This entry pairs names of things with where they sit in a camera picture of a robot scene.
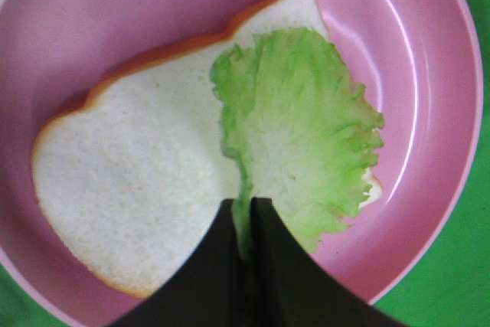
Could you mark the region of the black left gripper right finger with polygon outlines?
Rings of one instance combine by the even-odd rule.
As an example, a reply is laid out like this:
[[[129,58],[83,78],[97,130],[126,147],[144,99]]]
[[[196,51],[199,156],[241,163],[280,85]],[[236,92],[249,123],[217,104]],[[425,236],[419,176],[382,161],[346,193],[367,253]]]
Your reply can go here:
[[[251,201],[254,326],[401,326],[327,274],[299,245],[268,198]]]

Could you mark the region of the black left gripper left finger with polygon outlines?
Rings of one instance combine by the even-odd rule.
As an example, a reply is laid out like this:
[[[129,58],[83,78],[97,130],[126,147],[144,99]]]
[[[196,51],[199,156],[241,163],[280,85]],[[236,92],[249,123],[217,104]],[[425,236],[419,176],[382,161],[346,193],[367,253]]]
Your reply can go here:
[[[231,205],[230,199],[221,202],[204,238],[176,274],[112,326],[240,324],[240,258]]]

